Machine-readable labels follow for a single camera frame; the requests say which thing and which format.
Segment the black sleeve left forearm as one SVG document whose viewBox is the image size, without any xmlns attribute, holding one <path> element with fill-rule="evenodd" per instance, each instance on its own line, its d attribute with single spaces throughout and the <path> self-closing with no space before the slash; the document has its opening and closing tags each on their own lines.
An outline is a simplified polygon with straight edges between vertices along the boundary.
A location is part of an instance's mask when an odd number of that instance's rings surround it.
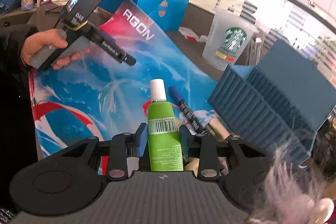
<svg viewBox="0 0 336 224">
<path fill-rule="evenodd" d="M 18 209 L 10 195 L 11 180 L 38 160 L 29 67 L 21 59 L 25 39 L 36 32 L 28 24 L 1 29 L 1 209 L 14 214 Z"/>
</svg>

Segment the person's left hand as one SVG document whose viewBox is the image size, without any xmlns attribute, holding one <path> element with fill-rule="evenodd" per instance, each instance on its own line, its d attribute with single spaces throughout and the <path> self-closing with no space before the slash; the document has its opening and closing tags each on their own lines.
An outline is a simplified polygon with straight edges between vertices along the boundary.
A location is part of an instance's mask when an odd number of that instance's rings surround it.
<svg viewBox="0 0 336 224">
<path fill-rule="evenodd" d="M 30 65 L 30 58 L 33 57 L 44 46 L 66 48 L 68 43 L 60 36 L 57 29 L 37 32 L 25 39 L 21 49 L 21 60 L 25 66 Z M 53 65 L 54 70 L 59 70 L 70 64 L 71 61 L 80 59 L 81 52 L 75 52 L 70 56 L 58 58 Z"/>
</svg>

